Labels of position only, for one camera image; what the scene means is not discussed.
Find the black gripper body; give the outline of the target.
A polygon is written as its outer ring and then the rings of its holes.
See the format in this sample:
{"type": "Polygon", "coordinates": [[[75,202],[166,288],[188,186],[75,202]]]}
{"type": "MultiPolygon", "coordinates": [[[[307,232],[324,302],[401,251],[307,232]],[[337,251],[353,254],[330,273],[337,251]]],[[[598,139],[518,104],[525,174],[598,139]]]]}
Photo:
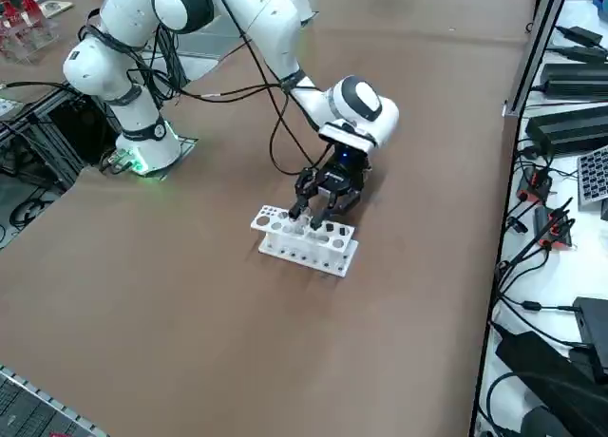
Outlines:
{"type": "Polygon", "coordinates": [[[333,146],[330,158],[318,174],[319,187],[338,196],[361,192],[371,165],[368,155],[342,143],[333,146]]]}

